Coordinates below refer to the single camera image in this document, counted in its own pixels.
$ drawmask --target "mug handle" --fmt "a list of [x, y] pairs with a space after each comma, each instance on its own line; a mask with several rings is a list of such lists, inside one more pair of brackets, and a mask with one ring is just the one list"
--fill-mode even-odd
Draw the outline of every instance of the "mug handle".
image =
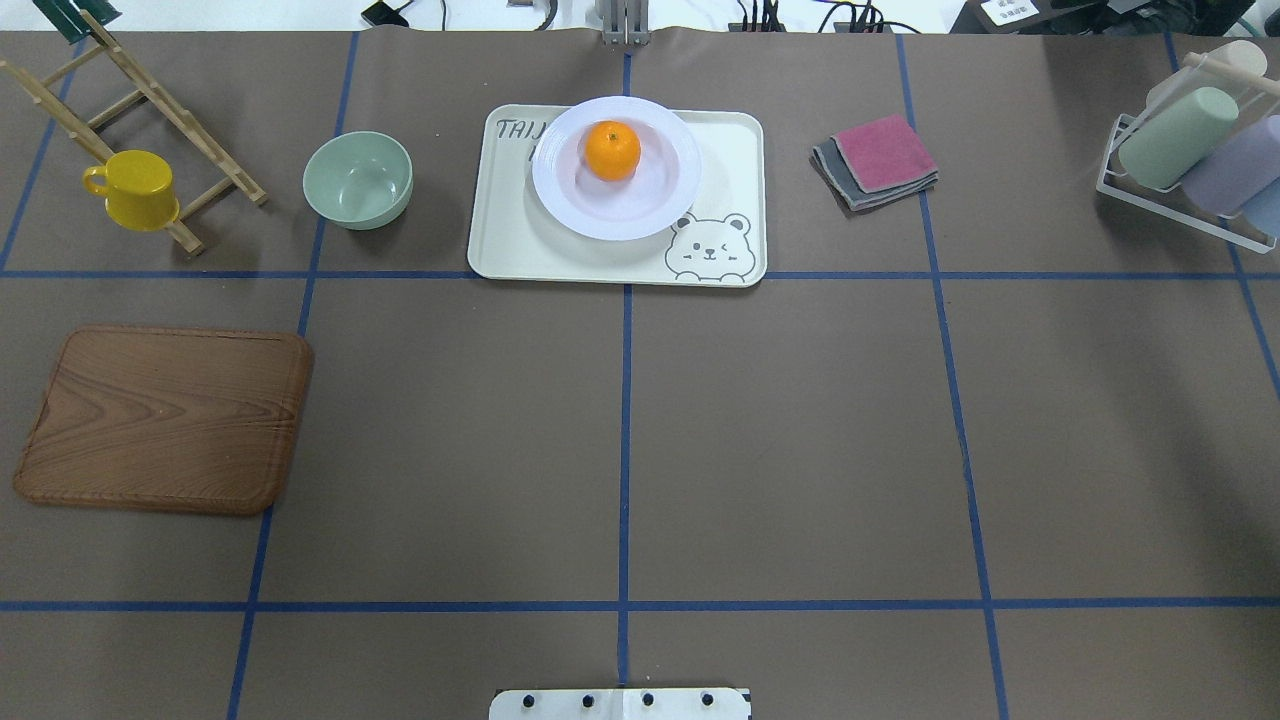
[[93, 165], [92, 168], [84, 170], [84, 176], [81, 178], [81, 181], [84, 183], [84, 190], [92, 192], [93, 195], [97, 195], [99, 197], [106, 197], [106, 183], [105, 182], [96, 183], [92, 179], [90, 179], [96, 177], [100, 177], [104, 181], [106, 179], [105, 165]]

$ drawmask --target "black plug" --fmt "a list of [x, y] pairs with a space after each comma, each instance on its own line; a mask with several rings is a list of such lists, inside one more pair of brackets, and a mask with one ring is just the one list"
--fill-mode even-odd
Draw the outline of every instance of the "black plug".
[[406, 20], [399, 12], [408, 8], [411, 3], [413, 3], [413, 0], [408, 0], [408, 3], [404, 3], [399, 8], [392, 8], [387, 3], [383, 3], [383, 0], [378, 0], [378, 3], [365, 8], [365, 12], [360, 13], [360, 17], [371, 26], [408, 27], [408, 20]]

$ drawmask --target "bowl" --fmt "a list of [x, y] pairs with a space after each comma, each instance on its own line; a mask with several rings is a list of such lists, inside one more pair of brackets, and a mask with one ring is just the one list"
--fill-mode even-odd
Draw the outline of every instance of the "bowl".
[[316, 150], [302, 170], [302, 193], [324, 219], [353, 231], [394, 220], [413, 193], [413, 163], [393, 137], [356, 131]]
[[[607, 182], [586, 167], [586, 133], [602, 120], [620, 120], [640, 136], [640, 164], [623, 181]], [[680, 219], [698, 199], [703, 159], [692, 131], [678, 115], [640, 97], [596, 97], [564, 110], [538, 141], [534, 191], [561, 224], [588, 237], [625, 241], [648, 237]]]

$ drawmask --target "pink cloth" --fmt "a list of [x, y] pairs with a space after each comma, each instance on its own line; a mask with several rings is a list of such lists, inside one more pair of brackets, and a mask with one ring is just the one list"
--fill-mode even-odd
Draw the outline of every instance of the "pink cloth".
[[872, 120], [832, 137], [858, 186], [867, 192], [911, 183], [938, 172], [938, 164], [902, 115]]

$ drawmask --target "light green bowl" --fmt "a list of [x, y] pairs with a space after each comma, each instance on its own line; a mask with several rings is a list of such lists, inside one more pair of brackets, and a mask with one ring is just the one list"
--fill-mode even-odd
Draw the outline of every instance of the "light green bowl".
[[380, 132], [339, 135], [320, 146], [302, 170], [302, 193], [326, 220], [353, 231], [394, 220], [413, 193], [413, 163]]

